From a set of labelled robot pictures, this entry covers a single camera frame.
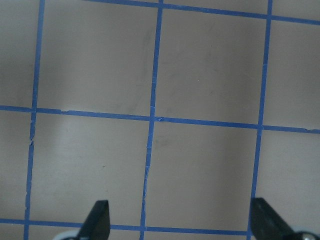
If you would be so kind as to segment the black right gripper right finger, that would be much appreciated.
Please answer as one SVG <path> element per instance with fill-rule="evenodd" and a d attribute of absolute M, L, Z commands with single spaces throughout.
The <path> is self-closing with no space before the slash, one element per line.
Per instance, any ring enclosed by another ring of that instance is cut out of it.
<path fill-rule="evenodd" d="M 310 231 L 293 230 L 262 197 L 251 199 L 250 230 L 257 240 L 318 240 Z"/>

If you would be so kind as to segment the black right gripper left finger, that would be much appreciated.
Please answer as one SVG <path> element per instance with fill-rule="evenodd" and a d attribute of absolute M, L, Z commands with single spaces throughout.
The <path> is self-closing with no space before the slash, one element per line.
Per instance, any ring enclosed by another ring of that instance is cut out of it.
<path fill-rule="evenodd" d="M 97 200 L 79 230 L 56 235 L 57 240 L 108 240 L 111 232 L 108 200 Z"/>

